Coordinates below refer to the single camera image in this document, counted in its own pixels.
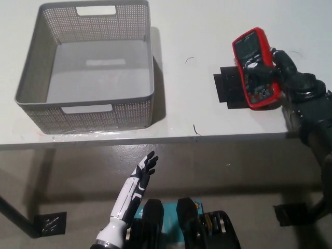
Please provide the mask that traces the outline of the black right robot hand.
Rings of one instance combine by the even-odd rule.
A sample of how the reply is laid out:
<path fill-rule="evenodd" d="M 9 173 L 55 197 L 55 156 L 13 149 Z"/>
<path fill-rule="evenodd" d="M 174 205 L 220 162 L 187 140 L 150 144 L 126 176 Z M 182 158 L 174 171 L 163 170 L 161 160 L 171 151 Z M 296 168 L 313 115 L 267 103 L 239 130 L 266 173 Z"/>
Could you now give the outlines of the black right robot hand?
<path fill-rule="evenodd" d="M 284 50 L 270 48 L 270 53 L 272 56 L 272 66 L 248 61 L 244 67 L 244 72 L 264 79 L 275 80 L 279 85 L 283 85 L 298 70 L 293 60 Z"/>

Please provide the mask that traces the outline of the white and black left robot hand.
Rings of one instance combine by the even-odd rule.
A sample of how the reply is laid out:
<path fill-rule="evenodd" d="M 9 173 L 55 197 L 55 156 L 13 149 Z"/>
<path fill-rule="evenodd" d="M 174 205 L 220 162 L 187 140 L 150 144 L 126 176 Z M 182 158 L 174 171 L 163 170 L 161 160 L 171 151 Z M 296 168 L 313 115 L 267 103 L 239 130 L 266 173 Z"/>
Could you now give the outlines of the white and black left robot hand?
<path fill-rule="evenodd" d="M 98 233 L 91 248 L 123 248 L 157 161 L 158 156 L 151 151 L 135 166 L 116 199 L 108 224 Z"/>

